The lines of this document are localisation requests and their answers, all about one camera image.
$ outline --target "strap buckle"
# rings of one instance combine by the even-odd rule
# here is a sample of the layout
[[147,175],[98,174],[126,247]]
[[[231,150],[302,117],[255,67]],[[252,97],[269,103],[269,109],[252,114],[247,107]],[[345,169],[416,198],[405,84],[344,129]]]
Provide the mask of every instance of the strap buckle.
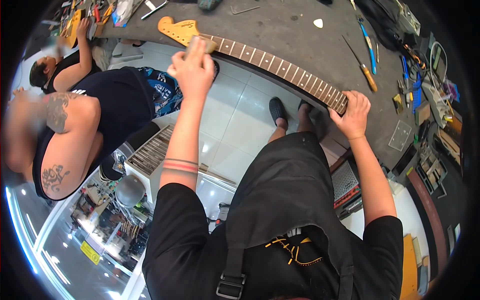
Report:
[[[239,300],[240,297],[241,297],[241,294],[243,292],[243,285],[245,284],[245,274],[241,274],[241,277],[232,277],[232,278],[241,279],[241,283],[235,283],[235,282],[225,280],[225,274],[223,272],[222,275],[220,276],[221,280],[216,287],[216,294],[218,296],[226,298],[226,299]],[[227,295],[227,294],[224,294],[224,293],[220,292],[220,286],[222,284],[224,284],[226,286],[231,286],[231,287],[237,288],[237,290],[234,291],[235,295],[232,296],[232,295]]]

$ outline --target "black slipper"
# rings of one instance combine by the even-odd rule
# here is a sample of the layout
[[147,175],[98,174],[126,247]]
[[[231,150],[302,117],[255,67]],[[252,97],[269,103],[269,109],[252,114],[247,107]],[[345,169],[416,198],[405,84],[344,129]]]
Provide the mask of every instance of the black slipper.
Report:
[[140,47],[141,45],[145,44],[147,41],[140,41],[139,45],[132,44],[134,47]]
[[273,97],[270,99],[270,103],[268,104],[268,108],[270,110],[270,115],[273,118],[273,122],[275,123],[276,126],[276,120],[278,118],[282,118],[287,122],[288,125],[288,120],[287,120],[287,114],[285,113],[285,108],[283,107],[282,101],[278,97]]
[[214,70],[214,74],[213,74],[213,82],[215,82],[215,79],[218,76],[218,73],[220,73],[220,65],[215,60],[213,61],[213,64],[215,66],[215,70]]
[[300,104],[299,104],[299,107],[297,108],[297,110],[300,110],[300,107],[301,107],[303,104],[308,104],[308,106],[310,107],[310,111],[312,111],[313,105],[310,104],[310,103],[308,103],[307,101],[305,101],[305,100],[303,100],[303,99],[300,101]]

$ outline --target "fretboard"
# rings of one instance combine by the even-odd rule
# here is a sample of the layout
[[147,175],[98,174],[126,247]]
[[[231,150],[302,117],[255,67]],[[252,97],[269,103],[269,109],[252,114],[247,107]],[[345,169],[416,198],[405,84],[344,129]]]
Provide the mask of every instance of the fretboard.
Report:
[[313,95],[339,114],[345,113],[348,102],[345,95],[343,95],[340,90],[332,87],[306,70],[257,48],[231,41],[226,38],[206,34],[200,35],[216,42],[216,51],[267,70]]

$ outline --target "apron strap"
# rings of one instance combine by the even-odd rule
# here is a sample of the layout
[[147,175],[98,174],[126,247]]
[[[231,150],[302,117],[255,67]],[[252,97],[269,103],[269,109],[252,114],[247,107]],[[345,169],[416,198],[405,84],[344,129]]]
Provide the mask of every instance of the apron strap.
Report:
[[216,287],[219,299],[238,300],[243,292],[245,274],[242,274],[243,249],[229,248],[225,270],[220,276],[220,282]]
[[340,285],[338,287],[338,300],[352,299],[353,291],[353,266],[341,269]]

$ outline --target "warning sign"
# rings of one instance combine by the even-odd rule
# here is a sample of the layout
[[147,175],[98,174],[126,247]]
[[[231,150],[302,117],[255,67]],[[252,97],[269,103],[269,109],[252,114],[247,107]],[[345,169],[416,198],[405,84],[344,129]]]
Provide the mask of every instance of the warning sign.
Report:
[[82,250],[82,252],[85,253],[85,255],[90,258],[90,260],[94,264],[98,264],[98,262],[100,261],[100,255],[98,255],[98,253],[95,252],[95,250],[93,250],[93,248],[90,247],[90,245],[86,241],[82,243],[82,245],[80,246],[80,250]]

